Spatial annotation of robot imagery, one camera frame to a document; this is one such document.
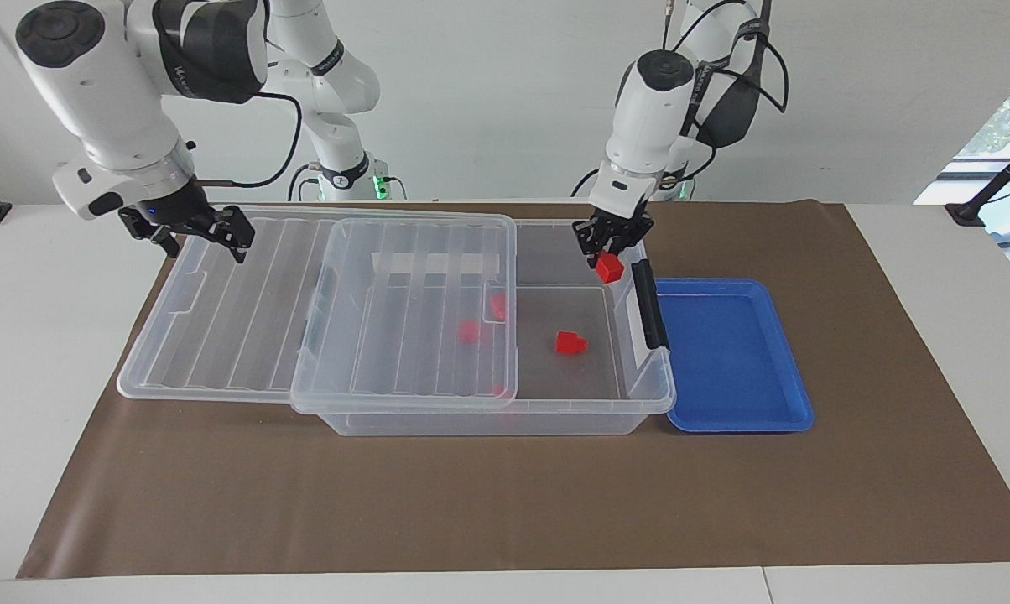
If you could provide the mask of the black angled stand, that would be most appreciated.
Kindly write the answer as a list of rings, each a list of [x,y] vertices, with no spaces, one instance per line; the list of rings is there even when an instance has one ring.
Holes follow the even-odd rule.
[[[946,204],[945,209],[951,219],[962,227],[983,227],[984,221],[980,218],[981,209],[986,204],[995,202],[999,198],[1000,191],[1010,184],[1010,162],[1000,172],[992,176],[980,191],[977,191],[969,201],[958,204]]]

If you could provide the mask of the clear plastic storage box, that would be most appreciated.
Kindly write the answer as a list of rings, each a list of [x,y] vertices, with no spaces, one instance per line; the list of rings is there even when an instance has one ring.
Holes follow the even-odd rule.
[[[344,436],[628,435],[676,401],[669,349],[644,343],[631,264],[601,282],[575,245],[570,221],[515,221],[518,391],[501,412],[443,415],[314,415]],[[588,351],[554,351],[574,331]]]

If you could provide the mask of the clear ribbed plastic lid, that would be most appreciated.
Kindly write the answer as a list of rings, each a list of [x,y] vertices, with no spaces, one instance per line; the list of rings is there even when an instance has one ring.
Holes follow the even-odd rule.
[[[501,412],[519,388],[518,226],[498,214],[261,206],[244,263],[199,238],[117,376],[130,400],[305,415]],[[495,321],[489,299],[508,295]],[[482,323],[461,344],[456,326]],[[495,398],[502,383],[508,394]]]

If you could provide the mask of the blue plastic tray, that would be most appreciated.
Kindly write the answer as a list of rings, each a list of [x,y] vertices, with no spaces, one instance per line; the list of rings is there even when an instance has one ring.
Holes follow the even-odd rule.
[[[768,289],[755,279],[659,278],[676,402],[694,435],[792,435],[815,423]]]

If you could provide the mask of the brown paper table mat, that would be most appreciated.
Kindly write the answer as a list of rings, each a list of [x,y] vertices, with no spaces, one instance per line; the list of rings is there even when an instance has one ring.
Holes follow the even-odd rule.
[[[659,274],[769,287],[810,430],[345,437],[108,383],[18,577],[1010,562],[1010,488],[845,206],[654,216]]]

